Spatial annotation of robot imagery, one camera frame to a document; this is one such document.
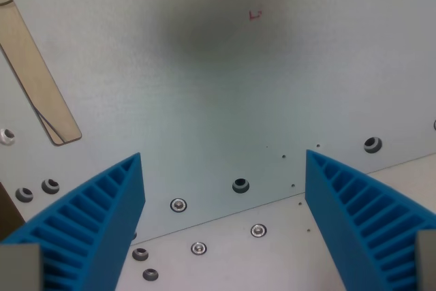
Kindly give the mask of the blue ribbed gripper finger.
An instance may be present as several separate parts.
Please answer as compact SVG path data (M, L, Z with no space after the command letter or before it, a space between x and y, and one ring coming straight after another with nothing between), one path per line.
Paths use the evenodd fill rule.
M44 290L114 290L145 202L135 153L53 202L3 244L42 248Z
M417 232L435 214L370 176L306 152L305 200L346 290L417 290Z

